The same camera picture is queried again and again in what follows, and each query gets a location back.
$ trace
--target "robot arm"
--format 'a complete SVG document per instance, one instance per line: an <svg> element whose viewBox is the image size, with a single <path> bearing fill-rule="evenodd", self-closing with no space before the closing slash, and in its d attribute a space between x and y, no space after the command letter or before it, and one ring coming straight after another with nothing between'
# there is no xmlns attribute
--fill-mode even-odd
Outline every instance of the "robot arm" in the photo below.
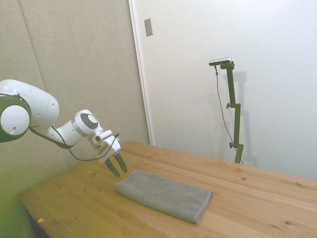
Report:
<svg viewBox="0 0 317 238"><path fill-rule="evenodd" d="M58 114L58 102L49 93L13 79L0 82L0 142L16 140L28 128L64 149L70 149L86 137L100 163L105 162L117 177L120 176L109 160L113 155L127 172L118 152L121 148L118 135L113 136L111 130L105 131L89 110L78 112L68 123L55 129L53 124Z"/></svg>

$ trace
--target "wooden table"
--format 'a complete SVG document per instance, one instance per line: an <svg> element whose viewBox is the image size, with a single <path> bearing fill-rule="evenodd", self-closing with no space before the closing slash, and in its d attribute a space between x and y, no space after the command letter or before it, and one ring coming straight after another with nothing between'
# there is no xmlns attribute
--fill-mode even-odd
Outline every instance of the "wooden table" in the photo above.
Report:
<svg viewBox="0 0 317 238"><path fill-rule="evenodd" d="M57 238L316 238L317 180L128 141L129 172L84 162L19 198ZM113 185L138 169L213 190L198 224L142 206Z"/></svg>

